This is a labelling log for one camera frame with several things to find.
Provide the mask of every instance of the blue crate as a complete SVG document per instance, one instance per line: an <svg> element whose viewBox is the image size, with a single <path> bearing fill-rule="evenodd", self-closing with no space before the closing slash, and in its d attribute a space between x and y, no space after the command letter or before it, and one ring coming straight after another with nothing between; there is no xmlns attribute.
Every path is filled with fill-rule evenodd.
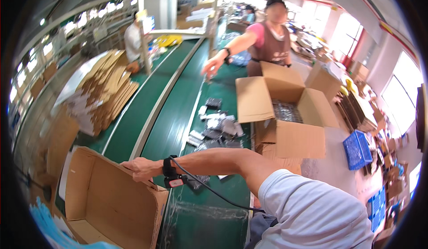
<svg viewBox="0 0 428 249"><path fill-rule="evenodd" d="M372 222L372 231L374 232L385 218L386 212L385 188L382 187L367 201L368 219Z"/></svg>
<svg viewBox="0 0 428 249"><path fill-rule="evenodd" d="M372 162L372 153L363 132L355 130L343 141L349 170L358 170Z"/></svg>

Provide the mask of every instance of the hand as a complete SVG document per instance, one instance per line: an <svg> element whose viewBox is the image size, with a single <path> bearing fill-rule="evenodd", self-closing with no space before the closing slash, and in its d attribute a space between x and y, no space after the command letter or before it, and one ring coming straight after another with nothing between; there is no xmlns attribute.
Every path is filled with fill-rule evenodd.
<svg viewBox="0 0 428 249"><path fill-rule="evenodd" d="M218 69L224 63L224 59L227 57L226 50L220 50L213 58L205 63L202 69L201 75L207 74L207 79L210 80L212 77L217 75Z"/></svg>
<svg viewBox="0 0 428 249"><path fill-rule="evenodd" d="M151 161L143 157L137 157L132 161L122 162L120 164L132 170L132 179L135 182L150 180L153 182L153 177L162 174L163 161Z"/></svg>

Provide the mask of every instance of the pink shirt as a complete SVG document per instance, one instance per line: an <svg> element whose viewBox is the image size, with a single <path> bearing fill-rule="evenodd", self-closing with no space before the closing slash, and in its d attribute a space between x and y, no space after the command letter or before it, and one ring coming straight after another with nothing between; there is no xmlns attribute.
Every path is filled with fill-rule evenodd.
<svg viewBox="0 0 428 249"><path fill-rule="evenodd" d="M257 36L254 46L261 48L265 43L265 27L261 23L254 23L247 27L247 30L251 30Z"/></svg>

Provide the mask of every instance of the white shirt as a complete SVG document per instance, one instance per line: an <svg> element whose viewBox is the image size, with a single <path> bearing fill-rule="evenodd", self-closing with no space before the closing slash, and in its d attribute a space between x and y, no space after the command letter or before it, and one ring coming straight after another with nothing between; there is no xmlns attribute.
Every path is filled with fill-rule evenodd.
<svg viewBox="0 0 428 249"><path fill-rule="evenodd" d="M140 46L140 30L135 23L132 22L125 30L125 49L129 63L134 62L140 57Z"/></svg>
<svg viewBox="0 0 428 249"><path fill-rule="evenodd" d="M268 228L256 249L371 248L373 232L366 207L324 182L281 169L260 186L259 200L278 224Z"/></svg>

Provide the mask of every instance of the brown vest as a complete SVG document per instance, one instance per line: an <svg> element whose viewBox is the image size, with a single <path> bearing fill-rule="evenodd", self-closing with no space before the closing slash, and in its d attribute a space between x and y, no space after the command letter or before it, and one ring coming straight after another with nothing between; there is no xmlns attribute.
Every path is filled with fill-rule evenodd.
<svg viewBox="0 0 428 249"><path fill-rule="evenodd" d="M261 48L257 48L254 45L248 48L252 58L247 65L248 76L262 76L260 63L253 59L267 61L281 66L286 64L286 60L291 62L289 60L291 47L288 29L284 25L282 26L284 40L278 41L270 32L266 23L262 22L261 24L265 27L265 43Z"/></svg>

